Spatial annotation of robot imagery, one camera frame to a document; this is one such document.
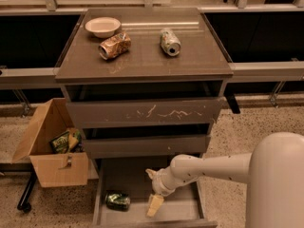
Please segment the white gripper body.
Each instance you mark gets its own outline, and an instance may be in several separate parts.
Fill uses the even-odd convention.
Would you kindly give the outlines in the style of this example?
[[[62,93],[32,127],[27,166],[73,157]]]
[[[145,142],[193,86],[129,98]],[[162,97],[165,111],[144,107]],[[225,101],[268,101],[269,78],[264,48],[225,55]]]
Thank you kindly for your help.
[[[157,176],[152,180],[152,189],[163,197],[171,195],[177,188],[171,169],[166,167],[156,172]]]

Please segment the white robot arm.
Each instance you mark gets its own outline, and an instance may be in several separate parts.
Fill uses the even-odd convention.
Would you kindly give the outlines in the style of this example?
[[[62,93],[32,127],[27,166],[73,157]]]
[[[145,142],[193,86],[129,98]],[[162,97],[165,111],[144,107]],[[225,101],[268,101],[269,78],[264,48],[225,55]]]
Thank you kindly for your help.
[[[147,215],[155,216],[165,197],[201,176],[247,185],[245,228],[304,228],[304,136],[278,132],[251,153],[215,158],[178,155],[169,166],[146,171],[154,193]]]

